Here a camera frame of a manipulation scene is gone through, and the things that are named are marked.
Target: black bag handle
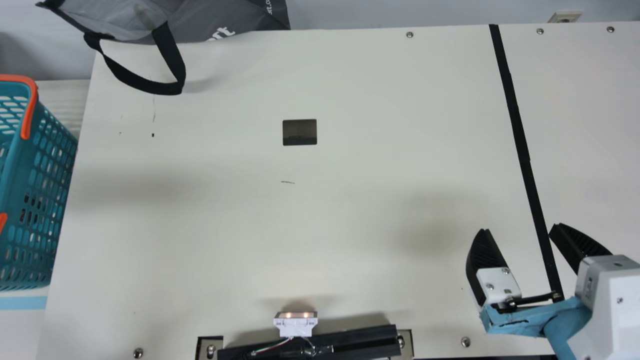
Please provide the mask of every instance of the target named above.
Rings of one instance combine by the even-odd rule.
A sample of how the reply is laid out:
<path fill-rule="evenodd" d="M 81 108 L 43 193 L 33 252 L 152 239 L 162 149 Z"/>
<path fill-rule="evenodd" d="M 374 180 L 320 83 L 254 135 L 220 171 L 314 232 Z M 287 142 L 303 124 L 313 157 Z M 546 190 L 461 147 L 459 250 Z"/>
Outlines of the black bag handle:
<path fill-rule="evenodd" d="M 178 95 L 182 93 L 184 82 L 187 78 L 187 70 L 184 66 L 184 60 L 178 50 L 178 45 L 173 39 L 169 24 L 165 22 L 155 30 L 151 31 L 151 36 L 156 42 L 156 46 L 160 50 L 164 62 L 169 66 L 169 70 L 175 79 L 174 83 L 159 83 L 157 81 L 151 81 L 145 79 L 133 72 L 127 70 L 124 66 L 117 63 L 114 59 L 106 56 L 102 52 L 100 46 L 100 40 L 104 38 L 104 35 L 98 33 L 84 33 L 84 41 L 93 50 L 96 50 L 104 57 L 104 62 L 107 63 L 109 69 L 113 75 L 123 83 L 136 88 L 140 91 L 148 92 L 156 95 Z"/>

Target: screw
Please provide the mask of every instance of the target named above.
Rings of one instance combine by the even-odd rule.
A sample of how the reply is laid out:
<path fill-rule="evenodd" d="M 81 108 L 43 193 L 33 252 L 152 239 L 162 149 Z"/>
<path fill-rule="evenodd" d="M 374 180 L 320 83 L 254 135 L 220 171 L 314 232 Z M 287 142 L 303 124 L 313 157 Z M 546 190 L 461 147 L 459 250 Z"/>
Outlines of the screw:
<path fill-rule="evenodd" d="M 214 345 L 209 345 L 207 347 L 207 359 L 213 359 L 213 354 L 216 352 L 216 347 Z"/>

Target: white wall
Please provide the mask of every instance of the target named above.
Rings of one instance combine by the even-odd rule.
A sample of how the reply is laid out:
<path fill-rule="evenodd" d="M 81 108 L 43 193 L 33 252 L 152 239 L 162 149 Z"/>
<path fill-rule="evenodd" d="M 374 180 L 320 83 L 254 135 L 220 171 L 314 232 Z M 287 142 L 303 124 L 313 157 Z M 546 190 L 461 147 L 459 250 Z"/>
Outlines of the white wall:
<path fill-rule="evenodd" d="M 0 0 L 0 72 L 37 80 L 88 79 L 82 34 L 36 0 Z M 640 20 L 639 0 L 288 0 L 294 29 L 392 28 L 546 22 L 558 10 L 580 21 Z"/>

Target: electrical outlet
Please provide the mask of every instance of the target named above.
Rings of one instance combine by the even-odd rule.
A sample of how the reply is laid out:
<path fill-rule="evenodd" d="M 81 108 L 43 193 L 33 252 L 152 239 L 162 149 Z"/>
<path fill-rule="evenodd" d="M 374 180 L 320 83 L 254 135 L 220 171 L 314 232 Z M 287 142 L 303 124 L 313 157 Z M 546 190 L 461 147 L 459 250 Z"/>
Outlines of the electrical outlet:
<path fill-rule="evenodd" d="M 576 22 L 582 12 L 556 12 L 547 22 Z"/>

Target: basket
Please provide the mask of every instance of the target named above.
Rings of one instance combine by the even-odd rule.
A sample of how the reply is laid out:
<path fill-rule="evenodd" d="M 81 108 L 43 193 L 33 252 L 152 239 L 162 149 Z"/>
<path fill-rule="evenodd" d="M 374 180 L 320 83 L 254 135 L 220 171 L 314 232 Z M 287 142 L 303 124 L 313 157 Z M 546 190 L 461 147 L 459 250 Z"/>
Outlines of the basket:
<path fill-rule="evenodd" d="M 76 149 L 32 79 L 0 74 L 0 291 L 49 284 Z"/>

